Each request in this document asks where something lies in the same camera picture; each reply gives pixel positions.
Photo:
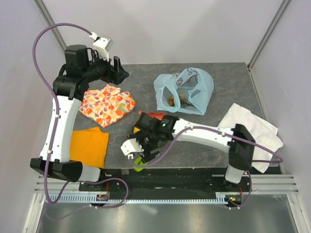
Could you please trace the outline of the fake watermelon slice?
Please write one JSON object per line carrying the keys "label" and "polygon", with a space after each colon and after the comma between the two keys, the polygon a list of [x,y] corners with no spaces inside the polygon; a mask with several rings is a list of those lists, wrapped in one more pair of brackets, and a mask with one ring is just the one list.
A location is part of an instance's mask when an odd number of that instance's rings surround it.
{"label": "fake watermelon slice", "polygon": [[152,118],[156,118],[158,120],[162,120],[163,117],[166,115],[165,113],[147,113],[147,112],[144,112],[144,111],[139,111],[138,114],[139,115],[146,114],[146,115],[148,115],[148,116],[150,116]]}

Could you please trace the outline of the fake green kiwi slice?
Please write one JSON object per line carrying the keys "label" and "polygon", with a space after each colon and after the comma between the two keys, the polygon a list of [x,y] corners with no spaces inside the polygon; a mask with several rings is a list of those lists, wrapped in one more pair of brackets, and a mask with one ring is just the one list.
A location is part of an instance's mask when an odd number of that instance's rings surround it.
{"label": "fake green kiwi slice", "polygon": [[144,166],[148,165],[148,162],[143,162],[142,158],[141,157],[138,157],[135,162],[134,162],[135,165],[137,166],[134,166],[134,171],[136,172],[141,172],[144,168]]}

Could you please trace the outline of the light blue plastic bag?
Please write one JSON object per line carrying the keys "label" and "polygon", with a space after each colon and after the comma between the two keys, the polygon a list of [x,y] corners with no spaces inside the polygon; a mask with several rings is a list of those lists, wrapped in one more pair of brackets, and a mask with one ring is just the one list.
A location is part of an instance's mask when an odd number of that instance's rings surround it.
{"label": "light blue plastic bag", "polygon": [[[214,81],[206,71],[188,67],[180,73],[161,74],[154,81],[157,110],[171,113],[204,115],[214,89]],[[179,94],[183,94],[194,106],[181,106]],[[174,96],[175,107],[168,104]]]}

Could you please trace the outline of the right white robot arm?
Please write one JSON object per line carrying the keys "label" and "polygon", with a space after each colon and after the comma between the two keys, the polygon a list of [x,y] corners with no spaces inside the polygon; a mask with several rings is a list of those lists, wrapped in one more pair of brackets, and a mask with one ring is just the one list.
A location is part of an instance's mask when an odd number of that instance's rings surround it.
{"label": "right white robot arm", "polygon": [[141,113],[134,123],[133,132],[142,146],[144,162],[155,158],[159,148],[168,141],[192,142],[226,152],[229,162],[222,183],[228,191],[238,188],[242,175],[251,168],[255,139],[241,124],[233,128],[217,128],[171,115],[152,117]]}

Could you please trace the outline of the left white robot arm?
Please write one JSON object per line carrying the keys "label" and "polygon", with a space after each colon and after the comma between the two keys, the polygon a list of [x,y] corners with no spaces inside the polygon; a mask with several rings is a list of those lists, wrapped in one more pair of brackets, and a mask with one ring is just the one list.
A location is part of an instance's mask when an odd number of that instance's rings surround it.
{"label": "left white robot arm", "polygon": [[53,82],[52,117],[44,147],[30,167],[47,178],[66,182],[90,181],[96,191],[105,189],[107,180],[100,168],[83,165],[70,159],[70,142],[76,115],[89,83],[102,80],[120,84],[129,73],[121,66],[119,57],[105,61],[98,49],[71,45],[65,51],[62,65]]}

